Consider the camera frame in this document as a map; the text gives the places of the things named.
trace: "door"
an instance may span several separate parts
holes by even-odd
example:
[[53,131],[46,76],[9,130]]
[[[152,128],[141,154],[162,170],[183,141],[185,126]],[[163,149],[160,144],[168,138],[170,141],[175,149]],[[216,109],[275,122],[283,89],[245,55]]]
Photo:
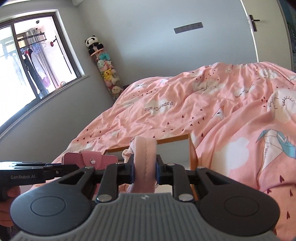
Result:
[[[291,45],[286,21],[277,0],[241,0],[250,23],[257,58],[292,70]],[[252,27],[251,17],[255,21]]]

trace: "pink fabric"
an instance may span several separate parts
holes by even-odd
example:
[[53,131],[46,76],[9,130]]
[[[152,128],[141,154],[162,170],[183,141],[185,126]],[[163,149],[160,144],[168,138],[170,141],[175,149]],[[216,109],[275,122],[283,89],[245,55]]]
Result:
[[118,162],[116,156],[102,155],[98,151],[68,152],[63,156],[63,164],[76,164],[79,168],[94,166],[96,170],[104,170],[107,165]]
[[48,88],[51,84],[50,79],[47,76],[45,76],[41,81],[45,88]]
[[130,193],[154,193],[155,191],[155,164],[156,164],[155,138],[136,136],[128,150],[123,152],[125,162],[134,154],[135,182],[127,188]]
[[[134,136],[190,133],[198,164],[277,200],[277,236],[296,236],[296,74],[262,62],[216,63],[131,84],[66,151],[129,146]],[[61,162],[61,154],[54,162]]]

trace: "person's hand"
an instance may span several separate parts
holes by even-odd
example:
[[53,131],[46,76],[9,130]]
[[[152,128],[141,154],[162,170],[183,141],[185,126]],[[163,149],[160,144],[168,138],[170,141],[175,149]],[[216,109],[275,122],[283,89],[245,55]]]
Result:
[[20,187],[13,187],[8,190],[7,195],[10,197],[5,202],[0,202],[0,225],[5,227],[13,226],[13,222],[10,217],[10,206],[12,201],[20,195]]

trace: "window sill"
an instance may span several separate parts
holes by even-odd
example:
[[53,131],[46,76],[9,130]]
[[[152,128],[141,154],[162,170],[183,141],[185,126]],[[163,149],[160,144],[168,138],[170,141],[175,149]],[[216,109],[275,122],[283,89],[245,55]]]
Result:
[[19,123],[23,118],[25,118],[27,115],[29,115],[32,111],[37,109],[39,106],[41,106],[46,101],[50,100],[55,95],[61,93],[63,90],[67,89],[71,85],[87,78],[89,74],[86,74],[80,78],[76,78],[67,84],[63,85],[61,88],[56,89],[55,91],[51,92],[47,96],[45,96],[43,99],[35,99],[31,103],[27,104],[25,107],[23,107],[20,111],[18,111],[15,115],[13,115],[9,120],[7,120],[2,126],[0,126],[0,140],[3,136],[6,135],[17,123]]

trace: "pink bedsheet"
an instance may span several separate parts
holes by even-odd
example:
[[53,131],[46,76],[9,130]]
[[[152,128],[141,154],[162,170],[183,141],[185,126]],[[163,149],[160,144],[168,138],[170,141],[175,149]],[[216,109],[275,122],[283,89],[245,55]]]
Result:
[[[64,152],[127,146],[140,135],[190,133],[199,165],[271,195],[274,233],[296,236],[296,74],[272,63],[216,63],[130,85]],[[60,162],[61,154],[54,162]]]

